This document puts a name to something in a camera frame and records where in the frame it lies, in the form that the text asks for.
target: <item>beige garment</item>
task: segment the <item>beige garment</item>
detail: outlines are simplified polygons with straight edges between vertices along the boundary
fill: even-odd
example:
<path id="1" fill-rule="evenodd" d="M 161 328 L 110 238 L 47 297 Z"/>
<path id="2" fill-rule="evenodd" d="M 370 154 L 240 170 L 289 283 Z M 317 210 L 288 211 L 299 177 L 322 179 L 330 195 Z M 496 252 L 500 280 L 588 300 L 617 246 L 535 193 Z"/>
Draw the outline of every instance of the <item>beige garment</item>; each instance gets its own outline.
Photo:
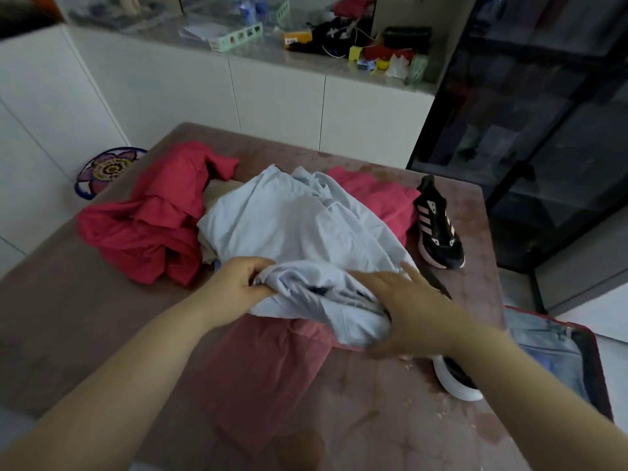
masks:
<path id="1" fill-rule="evenodd" d="M 205 207 L 205 214 L 216 204 L 218 199 L 223 195 L 228 194 L 236 188 L 240 188 L 244 183 L 235 180 L 210 180 L 203 192 L 203 206 Z M 212 245 L 209 244 L 203 233 L 199 230 L 199 243 L 200 252 L 203 256 L 203 262 L 207 264 L 213 263 L 216 259 L 216 252 Z"/>

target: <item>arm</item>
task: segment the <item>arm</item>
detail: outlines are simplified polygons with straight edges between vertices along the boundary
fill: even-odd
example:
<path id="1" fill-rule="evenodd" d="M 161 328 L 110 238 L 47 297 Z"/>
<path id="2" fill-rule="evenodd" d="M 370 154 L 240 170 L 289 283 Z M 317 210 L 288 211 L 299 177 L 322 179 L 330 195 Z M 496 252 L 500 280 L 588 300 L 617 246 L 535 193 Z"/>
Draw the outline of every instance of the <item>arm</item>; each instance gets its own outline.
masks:
<path id="1" fill-rule="evenodd" d="M 351 274 L 392 318 L 375 356 L 449 356 L 474 380 L 535 471 L 628 469 L 628 436 L 525 354 L 506 332 L 479 324 L 430 287 L 393 272 Z"/>
<path id="2" fill-rule="evenodd" d="M 128 469 L 201 337 L 275 294 L 267 286 L 249 286 L 270 264 L 253 257 L 226 262 L 13 443 L 0 455 L 0 469 Z"/>

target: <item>water bottle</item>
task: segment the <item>water bottle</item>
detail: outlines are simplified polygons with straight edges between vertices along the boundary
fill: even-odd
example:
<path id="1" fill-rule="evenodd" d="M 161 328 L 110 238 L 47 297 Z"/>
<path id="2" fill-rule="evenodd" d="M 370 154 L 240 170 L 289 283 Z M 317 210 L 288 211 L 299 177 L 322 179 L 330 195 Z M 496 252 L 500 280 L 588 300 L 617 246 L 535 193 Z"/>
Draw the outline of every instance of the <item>water bottle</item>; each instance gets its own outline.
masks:
<path id="1" fill-rule="evenodd" d="M 255 0 L 255 12 L 258 20 L 268 21 L 268 1 Z"/>
<path id="2" fill-rule="evenodd" d="M 254 0 L 238 0 L 240 2 L 240 14 L 244 18 L 247 25 L 257 23 L 257 15 L 255 14 Z"/>

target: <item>red cloth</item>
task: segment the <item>red cloth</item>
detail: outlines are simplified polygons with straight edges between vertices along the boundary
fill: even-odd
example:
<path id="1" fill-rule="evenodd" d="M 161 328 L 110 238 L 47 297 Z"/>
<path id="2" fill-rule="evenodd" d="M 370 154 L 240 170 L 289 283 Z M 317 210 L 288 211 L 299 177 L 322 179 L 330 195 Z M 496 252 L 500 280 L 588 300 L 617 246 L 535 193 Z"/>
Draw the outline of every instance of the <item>red cloth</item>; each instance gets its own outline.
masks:
<path id="1" fill-rule="evenodd" d="M 417 190 L 342 167 L 328 175 L 405 241 Z M 346 348 L 326 325 L 246 314 L 194 374 L 192 389 L 213 422 L 256 455 L 297 406 L 332 347 Z"/>
<path id="2" fill-rule="evenodd" d="M 205 213 L 207 165 L 229 180 L 238 162 L 198 141 L 178 144 L 139 177 L 129 201 L 84 208 L 78 233 L 133 281 L 152 284 L 166 273 L 187 286 L 201 264 L 196 223 Z"/>
<path id="3" fill-rule="evenodd" d="M 375 0 L 338 0 L 333 9 L 337 16 L 360 19 L 373 3 Z"/>

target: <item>colorful woven basket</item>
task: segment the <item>colorful woven basket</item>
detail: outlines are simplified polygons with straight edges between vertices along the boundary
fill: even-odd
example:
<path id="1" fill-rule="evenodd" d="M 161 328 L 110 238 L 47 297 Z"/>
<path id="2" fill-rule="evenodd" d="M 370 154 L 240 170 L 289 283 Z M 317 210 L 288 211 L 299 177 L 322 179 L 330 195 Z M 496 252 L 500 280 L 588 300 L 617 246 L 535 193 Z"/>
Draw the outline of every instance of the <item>colorful woven basket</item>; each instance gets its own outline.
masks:
<path id="1" fill-rule="evenodd" d="M 77 175 L 74 191 L 81 198 L 92 200 L 133 162 L 144 155 L 146 155 L 146 150 L 137 147 L 118 147 L 106 150 L 83 167 L 83 170 Z"/>

